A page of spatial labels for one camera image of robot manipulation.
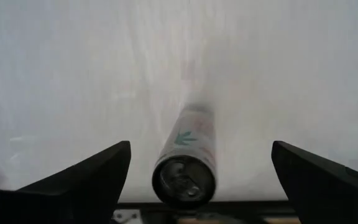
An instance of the white backdrop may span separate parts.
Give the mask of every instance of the white backdrop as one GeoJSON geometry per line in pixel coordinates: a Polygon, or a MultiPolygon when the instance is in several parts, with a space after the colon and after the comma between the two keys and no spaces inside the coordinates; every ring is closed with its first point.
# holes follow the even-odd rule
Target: white backdrop
{"type": "Polygon", "coordinates": [[[358,170],[358,1],[0,0],[0,189],[130,140],[120,201],[157,201],[189,101],[214,105],[215,200],[285,198],[278,139],[358,170]]]}

